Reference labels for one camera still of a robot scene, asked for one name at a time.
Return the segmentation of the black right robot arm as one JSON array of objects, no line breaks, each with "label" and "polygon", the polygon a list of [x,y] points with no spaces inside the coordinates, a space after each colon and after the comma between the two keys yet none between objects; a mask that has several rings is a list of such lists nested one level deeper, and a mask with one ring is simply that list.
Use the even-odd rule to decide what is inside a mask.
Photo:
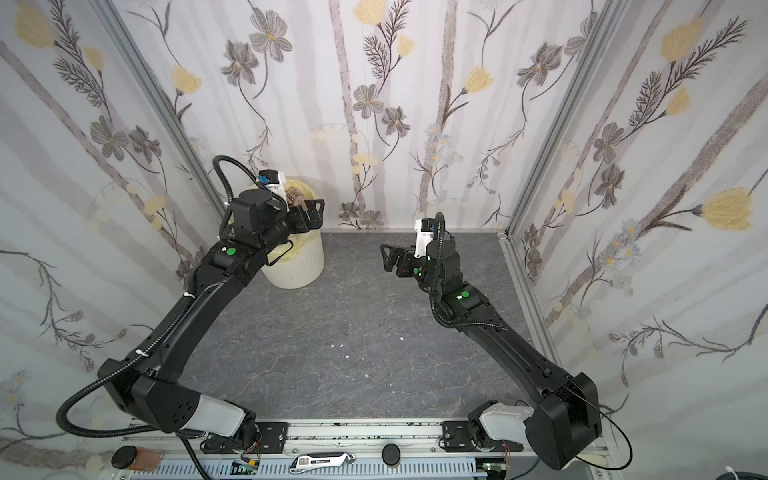
[{"label": "black right robot arm", "polygon": [[384,270],[415,279],[437,323],[475,341],[526,392],[532,411],[518,421],[524,439],[544,464],[564,469],[602,435],[596,384],[549,360],[464,279],[442,213],[417,221],[415,229],[417,243],[410,247],[380,246]]}]

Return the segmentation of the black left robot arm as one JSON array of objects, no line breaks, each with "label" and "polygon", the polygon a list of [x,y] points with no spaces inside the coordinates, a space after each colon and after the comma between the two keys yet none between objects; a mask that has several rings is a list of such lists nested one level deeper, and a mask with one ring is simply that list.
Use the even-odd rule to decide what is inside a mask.
[{"label": "black left robot arm", "polygon": [[[157,327],[123,359],[107,360],[95,381],[61,404],[55,420],[62,431],[83,438],[202,432],[235,440],[241,448],[257,440],[252,411],[187,388],[179,378],[224,308],[263,267],[274,265],[270,254],[291,244],[293,236],[322,227],[325,202],[290,205],[278,191],[282,183],[275,170],[254,173],[227,155],[215,156],[212,166],[227,197],[217,243],[189,274],[182,296]],[[71,421],[70,410],[100,388],[141,425],[95,430]]]}]

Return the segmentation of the red orange tea bottle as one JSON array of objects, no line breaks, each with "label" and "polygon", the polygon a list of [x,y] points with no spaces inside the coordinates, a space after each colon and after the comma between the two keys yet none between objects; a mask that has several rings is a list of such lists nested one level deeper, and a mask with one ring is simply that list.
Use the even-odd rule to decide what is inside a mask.
[{"label": "red orange tea bottle", "polygon": [[301,206],[307,199],[307,195],[301,186],[292,184],[285,189],[285,192],[287,201],[291,207]]}]

